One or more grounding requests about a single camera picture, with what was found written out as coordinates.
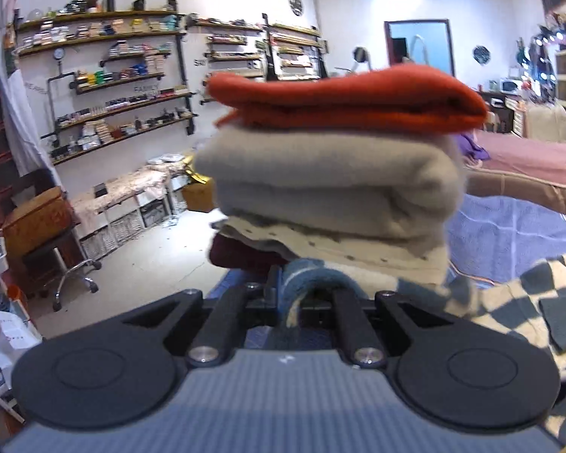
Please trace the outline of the green cream checkered sweater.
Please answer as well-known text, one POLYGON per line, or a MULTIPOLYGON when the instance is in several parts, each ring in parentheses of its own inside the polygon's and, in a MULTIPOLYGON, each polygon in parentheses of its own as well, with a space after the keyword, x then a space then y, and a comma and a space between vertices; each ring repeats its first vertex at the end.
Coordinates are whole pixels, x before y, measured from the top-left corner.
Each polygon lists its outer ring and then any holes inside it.
POLYGON ((299 328, 299 305, 313 291, 338 285, 346 285, 364 299, 373 299, 381 290, 398 293, 547 352, 560 372, 561 388, 545 427, 566 445, 566 254, 486 290, 464 276, 423 287, 356 266, 298 259, 284 267, 278 284, 278 324, 269 336, 270 345, 285 349, 315 342, 299 328))

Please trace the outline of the dark red folded garment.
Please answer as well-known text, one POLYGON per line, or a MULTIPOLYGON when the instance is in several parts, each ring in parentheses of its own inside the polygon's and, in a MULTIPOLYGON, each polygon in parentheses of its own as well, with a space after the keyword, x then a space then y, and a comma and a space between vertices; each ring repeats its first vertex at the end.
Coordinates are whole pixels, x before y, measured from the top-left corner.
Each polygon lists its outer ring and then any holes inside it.
POLYGON ((272 267, 283 267, 288 261, 274 251, 250 248, 235 238, 215 234, 208 252, 208 260, 214 266, 239 269, 254 274, 267 275, 272 267))

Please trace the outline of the cream dotted folded garment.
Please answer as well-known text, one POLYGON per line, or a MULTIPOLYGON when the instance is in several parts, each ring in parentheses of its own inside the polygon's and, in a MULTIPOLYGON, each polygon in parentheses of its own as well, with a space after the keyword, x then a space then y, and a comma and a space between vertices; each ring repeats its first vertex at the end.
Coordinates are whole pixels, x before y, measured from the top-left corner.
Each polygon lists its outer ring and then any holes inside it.
POLYGON ((231 216, 214 222, 215 234, 235 238, 250 248, 274 251, 288 262, 321 261, 356 280, 367 293, 393 288, 399 280, 438 287, 447 276, 445 244, 413 253, 378 239, 307 230, 297 225, 231 216))

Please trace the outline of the beige folded sweater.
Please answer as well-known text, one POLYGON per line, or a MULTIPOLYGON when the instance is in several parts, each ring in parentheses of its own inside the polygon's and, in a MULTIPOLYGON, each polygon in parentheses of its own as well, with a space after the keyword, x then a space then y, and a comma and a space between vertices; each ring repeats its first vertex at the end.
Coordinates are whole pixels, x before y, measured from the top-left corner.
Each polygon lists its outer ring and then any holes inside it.
POLYGON ((450 136, 257 132, 228 126, 197 151, 227 215, 433 247, 461 205, 450 136))

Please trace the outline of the blue plaid bedsheet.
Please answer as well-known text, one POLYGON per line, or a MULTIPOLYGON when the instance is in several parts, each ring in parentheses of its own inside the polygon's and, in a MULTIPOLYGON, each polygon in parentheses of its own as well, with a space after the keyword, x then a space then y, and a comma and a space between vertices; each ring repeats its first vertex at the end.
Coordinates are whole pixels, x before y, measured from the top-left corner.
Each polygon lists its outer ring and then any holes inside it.
POLYGON ((307 230, 378 239, 422 253, 445 244, 449 262, 444 285, 464 276, 484 287, 512 280, 541 260, 566 254, 566 215, 512 197, 466 195, 447 217, 410 218, 401 228, 378 234, 318 229, 246 213, 227 216, 297 225, 307 230))

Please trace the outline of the black rolling stool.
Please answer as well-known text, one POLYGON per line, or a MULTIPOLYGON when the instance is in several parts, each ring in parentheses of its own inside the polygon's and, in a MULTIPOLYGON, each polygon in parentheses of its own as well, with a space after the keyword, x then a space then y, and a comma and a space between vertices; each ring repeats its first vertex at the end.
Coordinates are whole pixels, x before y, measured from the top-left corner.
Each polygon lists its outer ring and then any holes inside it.
POLYGON ((86 275, 86 268, 100 270, 100 261, 89 258, 75 234, 76 218, 62 188, 51 187, 26 200, 9 214, 2 226, 8 255, 27 271, 38 263, 51 262, 52 277, 42 283, 38 292, 47 297, 55 284, 53 311, 62 309, 62 291, 65 283, 73 278, 80 280, 90 293, 97 293, 99 285, 86 275), (82 257, 68 265, 61 251, 61 244, 74 241, 82 257))

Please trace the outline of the purple garment on bed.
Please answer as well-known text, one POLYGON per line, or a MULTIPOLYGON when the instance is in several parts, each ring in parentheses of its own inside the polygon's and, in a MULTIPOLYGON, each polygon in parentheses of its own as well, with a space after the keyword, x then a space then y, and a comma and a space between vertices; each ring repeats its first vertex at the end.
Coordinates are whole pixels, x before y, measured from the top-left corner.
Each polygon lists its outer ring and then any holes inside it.
POLYGON ((466 164, 479 164, 491 160, 490 153, 477 143, 471 133, 455 135, 455 141, 466 164))

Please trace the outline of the orange folded sweater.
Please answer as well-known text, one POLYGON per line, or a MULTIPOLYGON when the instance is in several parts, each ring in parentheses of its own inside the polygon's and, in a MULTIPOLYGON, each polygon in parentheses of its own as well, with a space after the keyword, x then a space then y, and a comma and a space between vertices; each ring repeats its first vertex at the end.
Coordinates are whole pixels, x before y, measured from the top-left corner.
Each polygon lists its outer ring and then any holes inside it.
POLYGON ((404 63, 316 81, 253 82, 220 72, 207 91, 231 108, 215 125, 255 129, 457 134, 484 125, 477 92, 431 66, 404 63))

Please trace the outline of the wall shelves with small items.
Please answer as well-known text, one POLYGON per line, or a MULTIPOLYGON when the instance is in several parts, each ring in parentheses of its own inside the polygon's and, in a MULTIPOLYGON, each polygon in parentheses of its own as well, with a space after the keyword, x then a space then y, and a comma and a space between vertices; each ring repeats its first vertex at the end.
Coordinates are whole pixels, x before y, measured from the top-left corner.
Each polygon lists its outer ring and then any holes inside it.
POLYGON ((59 66, 47 79, 52 129, 42 136, 54 165, 175 124, 193 134, 193 106, 212 101, 207 82, 222 72, 267 82, 327 76, 316 27, 182 14, 175 0, 128 10, 72 0, 13 25, 17 59, 49 52, 59 66))

